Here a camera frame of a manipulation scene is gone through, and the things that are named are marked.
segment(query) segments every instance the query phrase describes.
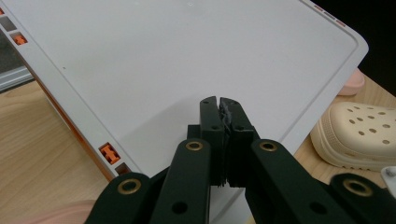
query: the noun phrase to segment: pink object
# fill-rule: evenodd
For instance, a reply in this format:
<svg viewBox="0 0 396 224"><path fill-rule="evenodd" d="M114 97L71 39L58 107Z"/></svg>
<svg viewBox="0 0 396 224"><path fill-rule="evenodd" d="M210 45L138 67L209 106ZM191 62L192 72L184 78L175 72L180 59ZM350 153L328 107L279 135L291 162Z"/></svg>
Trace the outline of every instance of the pink object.
<svg viewBox="0 0 396 224"><path fill-rule="evenodd" d="M94 203L94 200L72 203L46 214L12 222L12 224L82 224L90 214Z"/></svg>
<svg viewBox="0 0 396 224"><path fill-rule="evenodd" d="M364 86L364 74L359 70L355 69L352 76L344 85L343 89L338 92L338 95L354 95L358 93Z"/></svg>

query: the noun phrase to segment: orange clip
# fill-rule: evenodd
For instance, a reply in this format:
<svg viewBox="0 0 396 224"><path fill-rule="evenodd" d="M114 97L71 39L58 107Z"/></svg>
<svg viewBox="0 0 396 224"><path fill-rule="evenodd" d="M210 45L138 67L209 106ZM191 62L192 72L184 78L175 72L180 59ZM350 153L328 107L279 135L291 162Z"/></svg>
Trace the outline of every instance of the orange clip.
<svg viewBox="0 0 396 224"><path fill-rule="evenodd" d="M119 154L117 154L116 150L114 150L114 148L109 143L102 147L100 152L105 156L105 159L110 162L110 164L114 164L120 160Z"/></svg>
<svg viewBox="0 0 396 224"><path fill-rule="evenodd" d="M27 40L23 35L14 36L14 41L17 45L22 45L27 43Z"/></svg>

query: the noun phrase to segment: black plastic part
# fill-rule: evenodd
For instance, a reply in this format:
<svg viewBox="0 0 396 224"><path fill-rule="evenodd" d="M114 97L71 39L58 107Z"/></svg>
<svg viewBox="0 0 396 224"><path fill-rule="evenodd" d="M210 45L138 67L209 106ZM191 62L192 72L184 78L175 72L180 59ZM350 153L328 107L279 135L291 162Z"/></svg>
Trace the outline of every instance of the black plastic part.
<svg viewBox="0 0 396 224"><path fill-rule="evenodd" d="M244 188L250 173L248 165L250 145L260 137L238 102L221 98L219 110L228 138L225 149L227 180L231 187Z"/></svg>
<svg viewBox="0 0 396 224"><path fill-rule="evenodd" d="M247 196L252 211L273 213L270 217L274 223L356 223L278 142L260 139L251 148L249 161L266 193L265 197ZM257 188L247 189L257 192ZM270 204L265 207L275 210L261 210L265 201Z"/></svg>
<svg viewBox="0 0 396 224"><path fill-rule="evenodd" d="M201 127L199 124L190 124L187 128L187 139L189 138L200 138Z"/></svg>
<svg viewBox="0 0 396 224"><path fill-rule="evenodd" d="M353 174L335 175L329 189L358 223L396 223L396 201L370 180Z"/></svg>
<svg viewBox="0 0 396 224"><path fill-rule="evenodd" d="M225 151L224 151L224 125L220 119L217 99L208 97L200 103L201 138L210 144L211 172L210 184L224 186Z"/></svg>
<svg viewBox="0 0 396 224"><path fill-rule="evenodd" d="M209 177L210 145L194 138L181 142L149 223L207 223Z"/></svg>
<svg viewBox="0 0 396 224"><path fill-rule="evenodd" d="M276 211L276 208L271 203L271 198L262 189L262 185L257 178L253 177L248 181L245 189L245 198L257 224L278 223L276 220L279 218L278 216L282 216L282 213Z"/></svg>
<svg viewBox="0 0 396 224"><path fill-rule="evenodd" d="M165 169L151 179L138 173L114 178L97 199L85 223L148 223L166 172ZM138 180L140 187L134 193L122 194L119 186L136 188L135 182L122 185L126 180Z"/></svg>

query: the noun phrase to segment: wooden surface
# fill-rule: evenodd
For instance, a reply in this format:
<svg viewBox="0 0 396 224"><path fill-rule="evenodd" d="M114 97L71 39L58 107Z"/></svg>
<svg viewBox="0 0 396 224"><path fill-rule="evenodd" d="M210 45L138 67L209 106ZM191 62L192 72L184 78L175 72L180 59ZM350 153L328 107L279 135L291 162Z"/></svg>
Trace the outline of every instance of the wooden surface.
<svg viewBox="0 0 396 224"><path fill-rule="evenodd" d="M334 101L396 107L396 98L369 78L358 95ZM0 155L0 223L96 199L107 184L35 82L0 94ZM295 157L323 182L350 172L384 187L379 173L337 168L323 161L309 137Z"/></svg>

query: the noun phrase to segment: white plastic board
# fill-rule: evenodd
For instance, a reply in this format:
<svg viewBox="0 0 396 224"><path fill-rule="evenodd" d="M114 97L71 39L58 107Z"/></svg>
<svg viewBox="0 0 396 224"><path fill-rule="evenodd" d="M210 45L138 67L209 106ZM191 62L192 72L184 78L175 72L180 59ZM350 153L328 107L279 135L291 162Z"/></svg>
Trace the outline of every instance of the white plastic board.
<svg viewBox="0 0 396 224"><path fill-rule="evenodd" d="M117 175L170 164L199 102L242 104L263 138L299 147L366 54L356 32L310 1L3 0L0 26ZM12 37L28 41L17 45ZM98 148L110 143L110 165ZM212 222L248 218L242 190L212 190Z"/></svg>

